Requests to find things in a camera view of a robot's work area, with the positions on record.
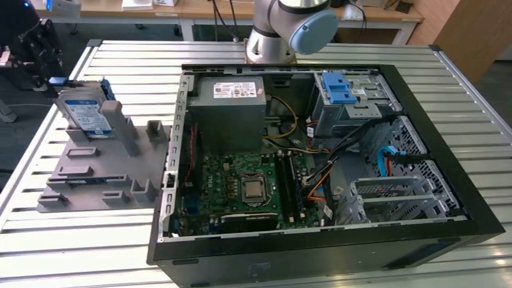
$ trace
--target wall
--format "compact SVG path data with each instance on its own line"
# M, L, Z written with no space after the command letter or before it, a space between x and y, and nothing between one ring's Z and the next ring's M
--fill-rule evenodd
M415 8L425 17L417 25L409 44L432 44L441 31L460 0L416 0Z
M420 0L415 5L425 22L409 44L437 44L475 83L512 42L512 0Z

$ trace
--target white object on desk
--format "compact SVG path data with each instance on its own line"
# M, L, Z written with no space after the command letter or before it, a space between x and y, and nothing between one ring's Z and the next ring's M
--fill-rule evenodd
M153 0L123 0L123 11L151 10L153 9Z
M179 0L153 0L155 5L175 6Z
M43 0L47 10L65 17L80 17L81 0Z
M384 7L387 0L363 0L363 6Z

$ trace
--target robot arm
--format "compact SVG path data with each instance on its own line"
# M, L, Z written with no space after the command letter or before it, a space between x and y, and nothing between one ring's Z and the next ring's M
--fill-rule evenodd
M57 33L28 0L0 1L0 73L19 89L56 98L52 77L64 77Z
M312 54L329 43L337 18L329 0L255 1L255 26L245 53L252 63L279 64L295 53Z

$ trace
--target yellow cable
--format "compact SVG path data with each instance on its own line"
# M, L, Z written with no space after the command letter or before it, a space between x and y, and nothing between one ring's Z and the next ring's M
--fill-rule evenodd
M287 137L288 135L291 135L293 132L295 132L295 130L297 129L297 125L299 125L299 119L297 119L297 116L296 116L296 114L295 114L295 111L293 111L293 109L289 107L289 105L284 102L284 100L283 99L280 99L277 96L272 96L272 98L273 99L276 99L279 102L281 102L281 104L288 108L288 110L289 110L289 112L292 113L292 115L293 115L293 127L292 127L292 129L285 133L285 134L280 134L280 135L268 135L268 136L264 136L263 138L265 138L265 139L279 139L279 138L284 138L284 137Z

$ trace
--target metal table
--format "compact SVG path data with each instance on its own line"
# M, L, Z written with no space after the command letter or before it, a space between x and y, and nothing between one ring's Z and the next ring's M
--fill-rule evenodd
M443 52L337 44L299 61L397 66L508 232L415 269L244 287L511 287L512 131ZM136 125L148 119L172 124L180 65L240 62L243 46L235 43L104 41L87 47L71 78L105 75ZM0 194L0 287L173 287L159 268L145 264L152 209L35 211L68 140L65 125L53 106Z

